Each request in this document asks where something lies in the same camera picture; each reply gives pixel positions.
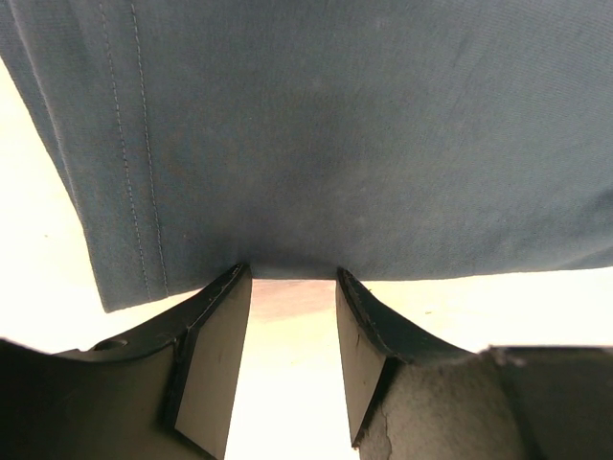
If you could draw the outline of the blue-grey t shirt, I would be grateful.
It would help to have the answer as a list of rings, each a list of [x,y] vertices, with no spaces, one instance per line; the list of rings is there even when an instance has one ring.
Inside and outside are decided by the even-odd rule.
[[[612,263],[608,1],[5,1],[107,311]]]

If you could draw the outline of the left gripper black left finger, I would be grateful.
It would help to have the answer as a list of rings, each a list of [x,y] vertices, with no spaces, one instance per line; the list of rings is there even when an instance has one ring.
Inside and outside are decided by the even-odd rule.
[[[223,458],[251,289],[236,265],[140,326],[55,355],[68,392],[48,458]]]

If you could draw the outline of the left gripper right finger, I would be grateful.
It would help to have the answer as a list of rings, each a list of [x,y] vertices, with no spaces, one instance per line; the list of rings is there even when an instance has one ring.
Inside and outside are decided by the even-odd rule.
[[[508,408],[490,358],[407,320],[345,269],[336,318],[360,458],[507,458]]]

